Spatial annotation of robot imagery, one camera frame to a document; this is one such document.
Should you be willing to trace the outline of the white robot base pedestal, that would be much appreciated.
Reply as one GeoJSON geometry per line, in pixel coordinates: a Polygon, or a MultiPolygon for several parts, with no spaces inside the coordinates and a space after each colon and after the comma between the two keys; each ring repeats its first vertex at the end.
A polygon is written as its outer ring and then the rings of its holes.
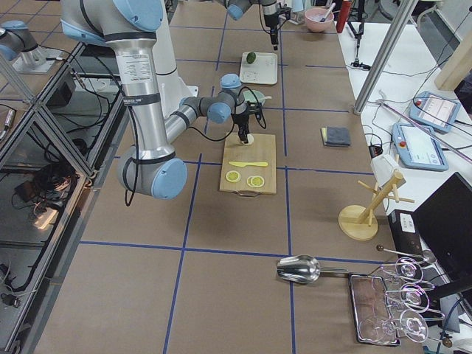
{"type": "Polygon", "coordinates": [[[157,42],[153,47],[153,59],[161,96],[162,113],[167,119],[171,113],[178,109],[182,99],[198,96],[198,87],[186,85],[178,73],[164,1],[161,1],[161,5],[163,19],[156,31],[157,42]]]}

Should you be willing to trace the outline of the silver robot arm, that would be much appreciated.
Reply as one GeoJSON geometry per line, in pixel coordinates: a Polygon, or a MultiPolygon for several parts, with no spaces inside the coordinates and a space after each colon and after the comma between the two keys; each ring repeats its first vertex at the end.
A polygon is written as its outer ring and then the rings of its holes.
{"type": "Polygon", "coordinates": [[[257,5],[262,11],[264,25],[262,28],[268,30],[271,45],[274,50],[278,50],[278,27],[279,27],[279,3],[277,1],[251,1],[251,0],[222,0],[218,1],[224,6],[228,15],[235,21],[238,21],[253,5],[257,5]]]}
{"type": "Polygon", "coordinates": [[[125,203],[135,194],[175,198],[187,181],[187,166],[172,143],[199,117],[217,123],[247,111],[236,74],[221,78],[215,97],[185,97],[169,117],[163,115],[153,48],[166,20],[162,1],[63,1],[63,33],[85,44],[114,51],[123,103],[131,115],[134,146],[121,156],[118,179],[125,203]]]}

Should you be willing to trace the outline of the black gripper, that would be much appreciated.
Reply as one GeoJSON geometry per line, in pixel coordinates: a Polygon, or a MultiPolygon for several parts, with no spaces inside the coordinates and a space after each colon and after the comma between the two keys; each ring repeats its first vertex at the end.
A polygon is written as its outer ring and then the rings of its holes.
{"type": "Polygon", "coordinates": [[[250,133],[249,113],[250,108],[248,105],[239,105],[233,113],[233,122],[238,126],[238,138],[240,143],[248,142],[247,135],[250,133]]]}
{"type": "Polygon", "coordinates": [[[263,3],[261,4],[265,26],[270,33],[271,45],[273,50],[278,50],[278,34],[276,29],[278,26],[278,7],[277,3],[263,3]]]}

